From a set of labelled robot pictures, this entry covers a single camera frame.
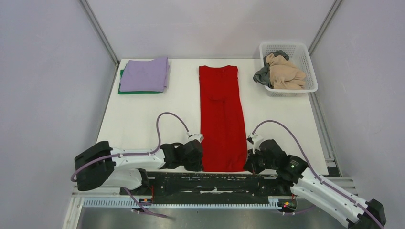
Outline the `red t shirt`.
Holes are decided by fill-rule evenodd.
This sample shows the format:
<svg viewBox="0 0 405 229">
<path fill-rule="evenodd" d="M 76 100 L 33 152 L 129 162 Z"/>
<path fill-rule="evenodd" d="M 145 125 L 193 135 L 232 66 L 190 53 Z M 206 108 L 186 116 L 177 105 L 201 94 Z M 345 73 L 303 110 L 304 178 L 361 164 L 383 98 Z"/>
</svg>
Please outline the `red t shirt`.
<svg viewBox="0 0 405 229">
<path fill-rule="evenodd" d="M 199 84 L 203 168 L 206 172 L 242 172 L 247 140 L 238 68 L 200 66 Z"/>
</svg>

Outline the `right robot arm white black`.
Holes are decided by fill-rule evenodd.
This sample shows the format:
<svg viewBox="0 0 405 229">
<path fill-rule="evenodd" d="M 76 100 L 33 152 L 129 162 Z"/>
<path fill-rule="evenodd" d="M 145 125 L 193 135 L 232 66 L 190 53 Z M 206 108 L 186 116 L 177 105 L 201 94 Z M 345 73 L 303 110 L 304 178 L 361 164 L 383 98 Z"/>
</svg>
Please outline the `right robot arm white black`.
<svg viewBox="0 0 405 229">
<path fill-rule="evenodd" d="M 280 194 L 309 201 L 348 229 L 382 229 L 386 225 L 384 207 L 378 200 L 365 200 L 332 183 L 302 158 L 287 155 L 273 139 L 249 136 L 247 140 L 252 149 L 244 169 L 253 174 L 275 170 Z"/>
</svg>

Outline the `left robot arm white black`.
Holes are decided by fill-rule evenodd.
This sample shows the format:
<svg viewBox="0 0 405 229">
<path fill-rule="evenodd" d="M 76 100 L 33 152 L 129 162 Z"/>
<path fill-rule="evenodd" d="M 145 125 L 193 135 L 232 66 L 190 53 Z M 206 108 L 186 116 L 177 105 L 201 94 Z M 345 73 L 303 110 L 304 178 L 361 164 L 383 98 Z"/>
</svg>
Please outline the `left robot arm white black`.
<svg viewBox="0 0 405 229">
<path fill-rule="evenodd" d="M 125 187 L 142 195 L 150 188 L 148 170 L 183 166 L 199 172 L 203 170 L 202 158 L 203 146 L 196 139 L 185 144 L 163 144 L 154 153 L 113 148 L 108 141 L 101 141 L 74 158 L 72 180 L 79 191 Z"/>
</svg>

